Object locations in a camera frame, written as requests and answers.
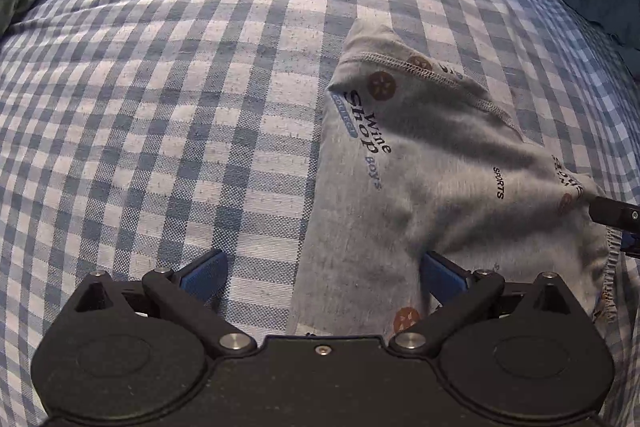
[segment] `blue label print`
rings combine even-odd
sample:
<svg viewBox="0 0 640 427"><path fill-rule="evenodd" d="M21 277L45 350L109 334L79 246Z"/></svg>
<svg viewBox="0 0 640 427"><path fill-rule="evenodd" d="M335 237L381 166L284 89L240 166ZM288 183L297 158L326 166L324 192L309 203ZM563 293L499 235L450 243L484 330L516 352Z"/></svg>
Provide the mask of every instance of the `blue label print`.
<svg viewBox="0 0 640 427"><path fill-rule="evenodd" d="M344 102L340 98L340 95L332 92L331 98L334 99L335 107L338 108L338 113L340 113L340 116L342 117L342 121L344 122L344 126L347 128L349 136L351 136L352 138L357 138L358 132L356 131L356 126L354 126L353 122L351 121L349 111L347 111L347 107L344 105Z"/></svg>

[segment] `screw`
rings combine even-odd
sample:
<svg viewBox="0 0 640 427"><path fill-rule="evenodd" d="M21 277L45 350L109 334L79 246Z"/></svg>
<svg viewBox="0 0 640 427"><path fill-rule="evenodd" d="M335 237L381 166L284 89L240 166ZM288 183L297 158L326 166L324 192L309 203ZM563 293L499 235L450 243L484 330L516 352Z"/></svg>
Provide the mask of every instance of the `screw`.
<svg viewBox="0 0 640 427"><path fill-rule="evenodd" d="M404 349L418 349L426 344L427 339L420 333L399 333L396 335L396 344Z"/></svg>
<svg viewBox="0 0 640 427"><path fill-rule="evenodd" d="M220 346L233 351L244 349L251 344L251 337L244 333L227 333L220 337Z"/></svg>
<svg viewBox="0 0 640 427"><path fill-rule="evenodd" d="M328 355L331 351L331 347L329 346L316 346L316 353L318 355L325 356Z"/></svg>

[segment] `gray garment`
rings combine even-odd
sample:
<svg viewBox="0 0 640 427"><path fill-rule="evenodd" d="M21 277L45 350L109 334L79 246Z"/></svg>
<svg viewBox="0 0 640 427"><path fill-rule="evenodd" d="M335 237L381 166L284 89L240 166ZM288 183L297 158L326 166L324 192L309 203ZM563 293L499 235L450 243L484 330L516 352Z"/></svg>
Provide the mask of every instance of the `gray garment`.
<svg viewBox="0 0 640 427"><path fill-rule="evenodd" d="M511 281L558 272L588 311L606 279L612 307L620 237L588 216L598 190L523 138L475 81L357 21L325 94L287 329L388 337L400 309L427 312L426 250Z"/></svg>

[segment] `brown circle logo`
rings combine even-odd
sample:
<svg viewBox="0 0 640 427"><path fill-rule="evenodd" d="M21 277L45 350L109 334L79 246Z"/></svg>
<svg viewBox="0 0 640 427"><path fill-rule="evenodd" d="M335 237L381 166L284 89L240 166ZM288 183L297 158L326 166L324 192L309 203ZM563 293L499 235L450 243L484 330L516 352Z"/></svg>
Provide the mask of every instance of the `brown circle logo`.
<svg viewBox="0 0 640 427"><path fill-rule="evenodd" d="M396 80L386 71L376 71L369 75L367 89L375 100L386 102L396 93Z"/></svg>
<svg viewBox="0 0 640 427"><path fill-rule="evenodd" d="M399 333L406 328L410 328L419 320L420 314L415 308L411 308L410 306L400 308L394 318L394 333Z"/></svg>
<svg viewBox="0 0 640 427"><path fill-rule="evenodd" d="M418 68L422 68L423 70L433 71L433 66L431 63L424 57L420 57L420 55L411 55L408 58L407 62L412 66L417 66Z"/></svg>
<svg viewBox="0 0 640 427"><path fill-rule="evenodd" d="M558 203L558 215L564 216L571 209L571 204L574 202L574 197L571 194L565 193Z"/></svg>

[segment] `gingham bedsheet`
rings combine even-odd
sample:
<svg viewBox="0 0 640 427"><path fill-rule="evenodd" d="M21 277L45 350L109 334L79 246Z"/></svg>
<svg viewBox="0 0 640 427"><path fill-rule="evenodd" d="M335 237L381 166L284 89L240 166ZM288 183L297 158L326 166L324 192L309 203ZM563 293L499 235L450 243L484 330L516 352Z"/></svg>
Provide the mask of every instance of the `gingham bedsheet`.
<svg viewBox="0 0 640 427"><path fill-rule="evenodd" d="M40 0L0 50L0 419L44 418L28 376L90 270L139 278L212 245L226 318L284 331L314 195L321 93L354 18L461 65L531 139L640 203L640 92L557 0ZM640 415L640 276L616 272L606 415Z"/></svg>

